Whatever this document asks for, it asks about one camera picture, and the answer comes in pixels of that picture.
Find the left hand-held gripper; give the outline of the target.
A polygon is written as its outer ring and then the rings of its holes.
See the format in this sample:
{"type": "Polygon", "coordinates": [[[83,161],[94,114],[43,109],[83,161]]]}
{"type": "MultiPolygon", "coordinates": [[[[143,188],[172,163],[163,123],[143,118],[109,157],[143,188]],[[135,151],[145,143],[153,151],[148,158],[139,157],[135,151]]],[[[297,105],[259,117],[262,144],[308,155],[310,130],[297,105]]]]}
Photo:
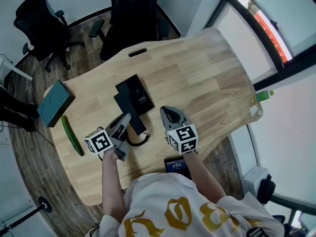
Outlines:
{"type": "Polygon", "coordinates": [[[110,148],[115,148],[118,159],[125,161],[130,147],[126,141],[121,139],[126,138],[126,129],[130,120],[130,113],[121,114],[106,129],[96,130],[84,137],[83,140],[89,151],[99,155],[110,148]]]}

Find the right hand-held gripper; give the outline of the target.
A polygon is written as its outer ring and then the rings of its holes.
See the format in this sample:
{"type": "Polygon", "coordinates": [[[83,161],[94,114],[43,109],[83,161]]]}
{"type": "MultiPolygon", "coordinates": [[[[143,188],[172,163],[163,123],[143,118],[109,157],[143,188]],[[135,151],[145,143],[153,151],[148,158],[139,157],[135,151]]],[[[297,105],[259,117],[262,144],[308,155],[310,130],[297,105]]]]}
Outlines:
{"type": "Polygon", "coordinates": [[[181,124],[179,128],[166,132],[169,145],[178,153],[186,154],[198,147],[198,133],[194,124],[189,124],[185,114],[175,107],[162,106],[160,115],[165,129],[171,129],[173,124],[181,124]]]}

